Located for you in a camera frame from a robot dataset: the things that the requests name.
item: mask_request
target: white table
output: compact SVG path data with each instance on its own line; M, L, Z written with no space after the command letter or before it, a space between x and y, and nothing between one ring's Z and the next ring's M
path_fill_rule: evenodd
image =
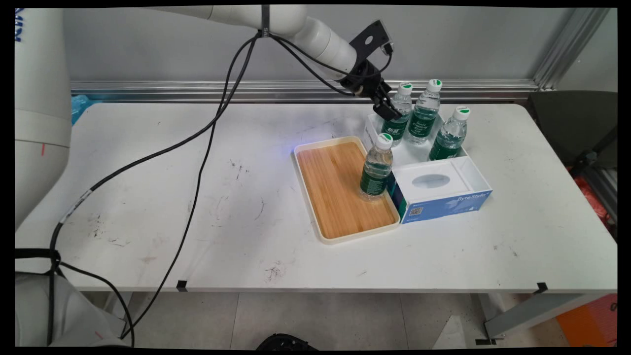
M453 109L443 105L440 114ZM480 211L330 246L314 233L292 150L359 135L372 106L230 105L217 124L195 216L163 290L175 291L186 280L188 291L489 294L532 293L545 282L548 290L531 298L538 300L534 306L526 301L527 308L488 322L492 337L514 328L515 309L528 314L518 324L524 325L545 320L535 315L549 318L617 292L617 245L526 110L511 104L471 109L464 147L494 190ZM73 128L65 173L15 234L16 247L48 247L60 216L88 187L189 136L215 111L214 104L89 108ZM59 235L64 261L121 291L155 290L180 243L208 138L209 131L93 193ZM48 260L16 261L16 270L48 267ZM82 291L107 290L95 279L66 274ZM544 299L553 301L543 307Z

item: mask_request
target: floor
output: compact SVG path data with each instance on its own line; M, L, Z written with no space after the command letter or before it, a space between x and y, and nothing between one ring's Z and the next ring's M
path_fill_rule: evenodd
M152 295L133 294L134 319ZM164 292L136 327L136 347L248 350L274 333L318 350L568 346L556 319L496 346L476 346L485 338L483 321L477 296L470 294ZM445 338L458 323L464 340Z

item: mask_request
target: green bottle label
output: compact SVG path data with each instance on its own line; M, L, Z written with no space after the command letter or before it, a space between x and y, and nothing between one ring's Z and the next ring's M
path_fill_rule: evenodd
M410 118L408 131L417 138L423 138L430 135L433 122L436 119L438 111L417 107Z
M456 154L458 154L458 149L460 149L460 147L455 149L447 148L444 145L440 144L438 140L435 140L434 145L432 146L432 150L430 151L430 160L453 158L456 156Z
M362 180L359 183L360 189L368 195L377 196L386 189L388 177L373 177L368 175L366 169L362 172Z
M405 126L408 124L408 120L404 122L394 122L392 121L384 121L383 126L381 126L381 133L388 133L392 136L392 140L400 140L403 137L403 133L405 132Z

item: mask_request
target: wooden tray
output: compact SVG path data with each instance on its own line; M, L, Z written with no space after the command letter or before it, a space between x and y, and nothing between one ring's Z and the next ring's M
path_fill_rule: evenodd
M359 197L366 149L358 137L299 145L294 157L324 243L377 234L399 225L399 214L386 192L374 202Z

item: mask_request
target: gray wall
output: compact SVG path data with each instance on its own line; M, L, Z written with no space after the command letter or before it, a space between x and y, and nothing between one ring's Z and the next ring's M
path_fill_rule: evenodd
M618 9L609 10L557 89L618 92Z
M388 80L526 79L565 23L567 8L309 5L308 15L351 40L380 18L395 41ZM70 77L83 80L223 80L253 29L137 8L68 9ZM371 57L382 66L380 51ZM260 40L245 80L312 80L270 39Z

